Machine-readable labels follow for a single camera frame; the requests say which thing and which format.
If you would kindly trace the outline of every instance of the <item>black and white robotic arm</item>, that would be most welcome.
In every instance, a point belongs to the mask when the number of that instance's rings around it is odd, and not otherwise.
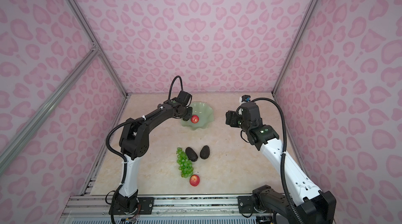
[[[143,155],[149,148],[149,133],[169,118],[191,118],[193,110],[189,107],[192,96],[183,91],[173,99],[159,104],[158,108],[138,119],[127,119],[113,128],[106,138],[107,148],[122,157],[123,171],[121,183],[113,194],[109,214],[114,223],[114,214],[137,214],[139,201],[137,198],[137,175]],[[271,126],[263,124],[260,111],[255,101],[273,102],[280,111],[283,124],[284,140]],[[286,151],[286,130],[283,113],[278,104],[268,98],[257,98],[250,101],[250,96],[242,96],[241,105],[236,111],[226,113],[226,124],[241,128],[247,135],[251,145],[271,162],[281,176],[285,195],[275,192],[270,186],[262,186],[253,190],[255,206],[260,210],[273,210],[286,217],[289,224],[331,224],[334,218],[336,200],[331,192],[323,193],[301,170],[294,159]],[[110,146],[110,138],[120,127],[118,152]]]

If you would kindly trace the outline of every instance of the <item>diagonal metal bar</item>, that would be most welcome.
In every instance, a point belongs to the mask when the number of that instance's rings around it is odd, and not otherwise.
[[[115,84],[118,86],[120,92],[123,94],[124,97],[127,97],[127,91],[123,86],[119,76],[117,75],[116,71],[113,69],[109,59],[106,56],[106,53],[102,49],[101,44],[99,43],[95,33],[91,29],[88,20],[85,18],[83,11],[81,10],[80,6],[78,5],[76,0],[65,0],[69,5],[70,9],[72,10],[73,14],[77,18],[78,23],[83,28],[85,34],[88,36],[89,40],[92,41],[93,46],[98,47],[101,51],[100,59],[102,60],[103,64],[105,65],[107,71],[109,72],[110,76],[112,77]]]
[[[289,68],[289,64],[290,64],[291,60],[293,59],[301,40],[303,39],[304,33],[306,32],[306,30],[309,26],[309,23],[310,23],[311,19],[313,18],[315,11],[318,8],[320,1],[321,0],[310,0],[309,5],[307,6],[303,20],[300,23],[299,30],[297,31],[295,39],[293,40],[290,50],[285,58],[285,63],[283,64],[282,69],[279,72],[278,80],[276,81],[274,90],[272,91],[273,96],[276,95],[276,93],[279,89],[279,86],[281,85],[281,82],[283,81],[286,71]]]
[[[29,120],[24,128],[11,139],[10,145],[0,155],[0,176],[20,154],[27,143],[31,140],[32,136],[43,125],[48,116],[63,100],[80,76],[91,65],[96,56],[100,56],[100,51],[94,47],[78,64],[78,66],[66,77],[57,90],[53,92],[53,94],[43,103],[43,105],[37,110],[35,115]]]

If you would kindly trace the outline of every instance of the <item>beige table surface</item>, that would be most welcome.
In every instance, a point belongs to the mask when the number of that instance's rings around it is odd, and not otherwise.
[[[149,149],[141,160],[138,173],[138,194],[226,194],[251,193],[263,185],[283,192],[280,176],[260,151],[240,138],[240,129],[225,125],[225,113],[236,110],[241,93],[195,93],[193,101],[206,102],[214,109],[214,122],[207,129],[190,130],[179,119],[168,119],[149,134]],[[251,98],[268,97],[271,93],[250,93]],[[156,109],[167,99],[166,94],[132,95],[120,122],[138,118]],[[268,101],[258,101],[263,123],[271,125],[282,139],[281,119],[277,108]],[[119,138],[123,128],[114,134],[111,146],[120,151]],[[208,159],[193,162],[200,184],[191,186],[180,176],[176,163],[177,147],[192,147],[198,153],[208,145]],[[288,141],[288,152],[295,158]],[[92,188],[91,195],[106,195],[115,190],[121,179],[122,158],[107,152]]]

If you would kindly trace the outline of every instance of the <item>heart pattern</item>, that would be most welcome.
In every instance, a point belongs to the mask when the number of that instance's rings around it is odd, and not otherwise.
[[[322,0],[279,89],[337,223],[402,222],[400,0]]]
[[[57,223],[68,198],[81,189],[121,102],[96,58],[1,176],[0,222]]]
[[[128,92],[272,91],[309,1],[78,0]]]
[[[0,153],[92,47],[64,0],[0,0]]]

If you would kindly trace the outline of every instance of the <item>green bowl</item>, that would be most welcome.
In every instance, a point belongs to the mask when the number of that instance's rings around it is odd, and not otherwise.
[[[208,124],[214,121],[214,110],[204,102],[192,102],[190,107],[193,107],[193,115],[197,115],[199,117],[198,123],[193,123],[191,120],[184,121],[181,120],[182,126],[187,126],[191,130],[196,130],[198,128],[205,129],[208,127]]]

